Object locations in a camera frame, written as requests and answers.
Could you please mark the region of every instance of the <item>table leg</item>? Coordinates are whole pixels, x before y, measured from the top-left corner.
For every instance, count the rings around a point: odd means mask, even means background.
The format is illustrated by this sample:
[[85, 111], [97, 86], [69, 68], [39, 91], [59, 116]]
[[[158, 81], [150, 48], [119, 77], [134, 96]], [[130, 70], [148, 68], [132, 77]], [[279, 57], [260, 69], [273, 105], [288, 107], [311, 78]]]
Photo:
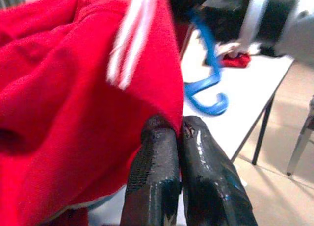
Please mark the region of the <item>table leg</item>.
[[261, 150], [261, 146], [262, 146], [262, 142], [263, 142], [263, 137], [265, 135], [267, 122], [268, 122], [268, 118], [269, 118], [271, 107], [272, 107], [273, 102], [274, 102], [274, 98], [275, 98], [275, 95], [270, 100], [270, 102], [268, 103], [268, 105], [266, 107], [266, 110], [265, 110], [263, 124], [262, 124], [261, 130], [260, 130], [259, 139], [257, 141], [257, 145], [256, 145], [256, 148], [255, 148], [254, 157], [253, 157], [253, 161], [252, 161], [253, 165], [256, 165], [257, 159], [258, 159], [259, 154], [260, 154], [260, 150]]

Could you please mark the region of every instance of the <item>blue plastic hanger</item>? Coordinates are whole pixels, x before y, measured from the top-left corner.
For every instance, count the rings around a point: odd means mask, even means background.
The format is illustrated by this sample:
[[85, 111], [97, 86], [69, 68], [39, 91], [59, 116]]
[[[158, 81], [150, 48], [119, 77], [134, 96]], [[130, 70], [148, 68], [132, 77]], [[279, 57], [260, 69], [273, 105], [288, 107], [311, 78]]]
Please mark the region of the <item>blue plastic hanger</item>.
[[191, 11], [189, 15], [192, 23], [194, 23], [196, 27], [200, 30], [201, 36], [204, 39], [207, 48], [206, 63], [208, 65], [212, 65], [213, 74], [206, 79], [193, 83], [186, 83], [185, 95], [189, 98], [192, 104], [201, 112], [204, 112], [209, 115], [220, 115], [224, 113], [228, 107], [228, 98], [225, 94], [219, 93], [217, 95], [218, 102], [213, 106], [204, 106], [194, 98], [194, 95], [196, 93], [205, 90], [213, 85], [216, 85], [221, 79], [221, 72], [218, 59], [215, 57], [214, 54], [213, 48], [214, 40], [209, 28], [206, 26], [206, 24], [202, 21], [202, 19], [195, 11]]

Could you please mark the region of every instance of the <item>red cloth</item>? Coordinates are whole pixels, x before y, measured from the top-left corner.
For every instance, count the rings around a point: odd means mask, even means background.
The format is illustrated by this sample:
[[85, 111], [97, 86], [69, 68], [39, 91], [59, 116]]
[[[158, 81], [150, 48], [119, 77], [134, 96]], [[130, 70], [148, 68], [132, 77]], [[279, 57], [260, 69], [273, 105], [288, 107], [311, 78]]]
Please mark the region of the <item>red cloth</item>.
[[246, 68], [247, 65], [251, 62], [251, 56], [248, 54], [240, 54], [236, 58], [231, 58], [228, 55], [225, 55], [221, 60], [220, 64], [222, 67], [231, 67], [231, 68]]
[[106, 82], [129, 2], [40, 0], [0, 11], [1, 226], [34, 226], [118, 190], [152, 115], [179, 132], [183, 81], [167, 0], [157, 0], [130, 85]]

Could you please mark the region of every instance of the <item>chair leg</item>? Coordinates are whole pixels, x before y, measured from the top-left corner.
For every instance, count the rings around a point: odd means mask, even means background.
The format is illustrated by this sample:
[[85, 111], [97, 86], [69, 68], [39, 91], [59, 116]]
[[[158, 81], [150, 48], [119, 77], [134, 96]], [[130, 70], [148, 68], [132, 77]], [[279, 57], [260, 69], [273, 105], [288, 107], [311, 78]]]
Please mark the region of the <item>chair leg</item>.
[[294, 173], [294, 170], [300, 160], [300, 157], [305, 149], [305, 146], [310, 138], [310, 135], [312, 133], [312, 131], [310, 129], [307, 129], [306, 127], [304, 127], [305, 129], [302, 129], [302, 132], [299, 135], [298, 141], [295, 145], [292, 157], [290, 159], [290, 162], [288, 164], [288, 168], [287, 168], [287, 175], [290, 176]]

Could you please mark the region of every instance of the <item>tiled floor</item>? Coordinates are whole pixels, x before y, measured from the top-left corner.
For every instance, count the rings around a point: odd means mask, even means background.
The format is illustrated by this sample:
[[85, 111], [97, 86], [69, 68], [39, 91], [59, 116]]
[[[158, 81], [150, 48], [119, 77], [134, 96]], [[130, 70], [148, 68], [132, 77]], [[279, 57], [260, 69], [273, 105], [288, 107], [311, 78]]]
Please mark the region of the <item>tiled floor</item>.
[[314, 69], [295, 63], [276, 94], [257, 166], [250, 160], [261, 121], [235, 161], [259, 226], [314, 226], [314, 145], [307, 145], [293, 177], [286, 176], [313, 94]]

